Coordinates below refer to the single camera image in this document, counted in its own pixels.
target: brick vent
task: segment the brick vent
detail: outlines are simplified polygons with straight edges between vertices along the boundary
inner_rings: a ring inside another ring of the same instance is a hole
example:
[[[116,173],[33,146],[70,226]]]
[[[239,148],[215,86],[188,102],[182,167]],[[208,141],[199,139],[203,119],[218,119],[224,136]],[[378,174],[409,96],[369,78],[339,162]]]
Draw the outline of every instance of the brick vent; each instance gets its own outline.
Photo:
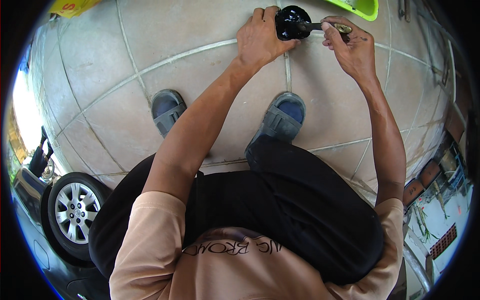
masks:
[[[456,238],[456,226],[455,223],[450,227],[447,233],[442,236],[442,238],[430,248],[430,255],[433,259],[436,259],[440,254],[442,254],[445,249],[455,240]]]

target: wheel hub cap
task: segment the wheel hub cap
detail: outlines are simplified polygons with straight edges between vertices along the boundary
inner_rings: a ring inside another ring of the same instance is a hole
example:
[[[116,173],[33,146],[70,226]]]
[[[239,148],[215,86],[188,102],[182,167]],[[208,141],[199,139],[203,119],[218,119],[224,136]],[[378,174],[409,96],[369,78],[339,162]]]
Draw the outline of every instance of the wheel hub cap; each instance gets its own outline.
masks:
[[[66,238],[77,244],[88,243],[88,232],[99,209],[98,197],[81,183],[64,186],[55,201],[55,215],[60,230]]]

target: hand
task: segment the hand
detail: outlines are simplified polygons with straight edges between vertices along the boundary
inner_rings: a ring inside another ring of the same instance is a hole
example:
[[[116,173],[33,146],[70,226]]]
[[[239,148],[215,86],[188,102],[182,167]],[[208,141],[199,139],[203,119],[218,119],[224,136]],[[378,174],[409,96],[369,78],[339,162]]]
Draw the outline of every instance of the hand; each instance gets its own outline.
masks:
[[[375,72],[375,48],[373,36],[342,16],[328,16],[321,20],[325,32],[322,44],[335,52],[342,69],[357,83],[378,80]],[[352,28],[345,43],[331,23],[341,23]]]
[[[278,7],[256,8],[237,32],[238,58],[255,72],[278,56],[300,44],[300,40],[281,41],[276,37],[275,14]]]

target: tiled floor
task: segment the tiled floor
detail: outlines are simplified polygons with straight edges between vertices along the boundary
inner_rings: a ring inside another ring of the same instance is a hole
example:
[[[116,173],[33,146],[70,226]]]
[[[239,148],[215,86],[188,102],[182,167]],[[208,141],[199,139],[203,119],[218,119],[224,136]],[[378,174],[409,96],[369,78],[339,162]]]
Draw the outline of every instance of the tiled floor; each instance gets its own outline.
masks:
[[[162,143],[151,120],[152,95],[176,89],[189,106],[237,54],[236,31],[254,8],[294,4],[313,21],[341,14],[374,35],[377,75],[402,131],[411,176],[439,143],[448,99],[431,71],[444,70],[448,51],[414,2],[408,24],[398,18],[397,0],[379,0],[374,22],[320,0],[103,0],[36,34],[32,71],[48,136],[66,170],[115,187]],[[365,99],[322,41],[322,33],[312,34],[242,89],[203,171],[248,168],[243,151],[268,105],[292,91],[307,106],[294,144],[376,189]]]

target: beige t-shirt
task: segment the beige t-shirt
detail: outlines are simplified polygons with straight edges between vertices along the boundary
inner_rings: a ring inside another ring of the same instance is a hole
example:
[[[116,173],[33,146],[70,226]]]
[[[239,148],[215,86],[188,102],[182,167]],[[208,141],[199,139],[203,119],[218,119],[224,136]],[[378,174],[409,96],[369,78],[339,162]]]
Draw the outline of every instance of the beige t-shirt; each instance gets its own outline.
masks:
[[[323,283],[302,258],[265,236],[221,228],[182,251],[185,205],[163,192],[141,194],[110,277],[112,299],[386,299],[402,261],[403,205],[375,207],[384,252],[355,284]]]

